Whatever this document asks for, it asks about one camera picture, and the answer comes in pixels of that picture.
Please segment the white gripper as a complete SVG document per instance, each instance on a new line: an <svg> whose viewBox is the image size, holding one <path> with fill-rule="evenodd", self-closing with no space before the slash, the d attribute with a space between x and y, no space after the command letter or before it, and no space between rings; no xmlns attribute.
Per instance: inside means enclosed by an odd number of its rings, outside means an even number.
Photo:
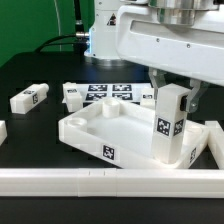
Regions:
<svg viewBox="0 0 224 224"><path fill-rule="evenodd" d="M164 71L194 78L180 105L181 111L194 113L208 83L224 86L224 4L197 11L191 26L163 24L158 21L158 14L149 6L120 7L116 27L118 55L152 67L148 74L154 99L159 88L166 85Z"/></svg>

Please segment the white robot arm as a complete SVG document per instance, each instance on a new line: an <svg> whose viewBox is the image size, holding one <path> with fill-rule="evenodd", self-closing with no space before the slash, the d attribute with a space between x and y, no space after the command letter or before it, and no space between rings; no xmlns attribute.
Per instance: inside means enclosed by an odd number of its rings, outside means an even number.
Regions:
<svg viewBox="0 0 224 224"><path fill-rule="evenodd" d="M94 0L94 11L88 61L145 65L154 87L188 77L190 113L208 84L224 86L224 0Z"/></svg>

